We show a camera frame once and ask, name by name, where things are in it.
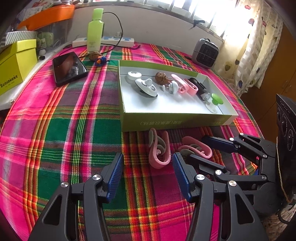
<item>window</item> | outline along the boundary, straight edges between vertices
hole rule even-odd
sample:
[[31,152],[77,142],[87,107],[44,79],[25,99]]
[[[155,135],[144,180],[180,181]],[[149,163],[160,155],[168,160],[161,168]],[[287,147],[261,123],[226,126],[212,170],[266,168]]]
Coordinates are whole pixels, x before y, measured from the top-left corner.
[[[117,0],[90,0],[91,2]],[[159,7],[188,19],[202,19],[202,25],[221,36],[230,21],[237,0],[119,0]]]

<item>brown wardrobe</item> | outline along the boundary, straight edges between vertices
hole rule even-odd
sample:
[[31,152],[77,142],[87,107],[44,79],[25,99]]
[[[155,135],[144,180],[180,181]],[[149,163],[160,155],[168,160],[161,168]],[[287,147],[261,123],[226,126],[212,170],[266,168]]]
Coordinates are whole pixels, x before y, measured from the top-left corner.
[[248,93],[241,96],[264,138],[273,142],[276,141],[278,131],[276,94],[296,101],[296,41],[286,26],[283,26],[278,48],[266,70],[260,89],[249,88]]

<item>yellow shoe box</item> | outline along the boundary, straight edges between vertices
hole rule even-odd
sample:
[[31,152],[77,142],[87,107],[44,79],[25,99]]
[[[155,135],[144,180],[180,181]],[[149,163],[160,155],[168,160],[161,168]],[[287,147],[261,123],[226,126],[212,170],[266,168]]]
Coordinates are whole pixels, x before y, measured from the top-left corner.
[[0,95],[24,81],[37,63],[36,40],[22,40],[0,54]]

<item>yellow string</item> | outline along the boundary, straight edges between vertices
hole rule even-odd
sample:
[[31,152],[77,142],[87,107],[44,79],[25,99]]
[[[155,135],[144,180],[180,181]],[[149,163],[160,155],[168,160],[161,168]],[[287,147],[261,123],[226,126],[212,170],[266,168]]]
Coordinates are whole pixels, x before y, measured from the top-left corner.
[[[278,157],[278,167],[279,167],[279,151],[278,151],[278,148],[277,148],[277,137],[276,137],[276,153],[277,153],[277,157]],[[283,187],[283,181],[282,181],[282,178],[281,178],[281,170],[280,170],[280,168],[279,168],[279,178],[280,178],[280,181],[281,181],[281,189],[283,190],[283,193],[284,193],[284,195],[286,197],[286,201],[287,201],[287,203],[291,203],[291,201],[289,200],[289,197],[286,194],[285,189]]]

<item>blue gripper pad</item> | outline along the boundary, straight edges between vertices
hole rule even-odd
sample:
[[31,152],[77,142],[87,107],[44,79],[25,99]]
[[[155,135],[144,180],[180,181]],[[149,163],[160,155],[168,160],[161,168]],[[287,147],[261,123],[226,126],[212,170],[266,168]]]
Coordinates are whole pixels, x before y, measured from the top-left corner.
[[103,187],[100,197],[104,198],[105,203],[110,203],[115,197],[116,190],[123,172],[124,157],[122,153],[117,152],[114,160],[108,166],[105,166],[101,172],[103,177]]
[[193,166],[187,165],[179,152],[173,155],[173,168],[183,197],[194,203],[200,190],[196,190],[194,176],[197,175]]

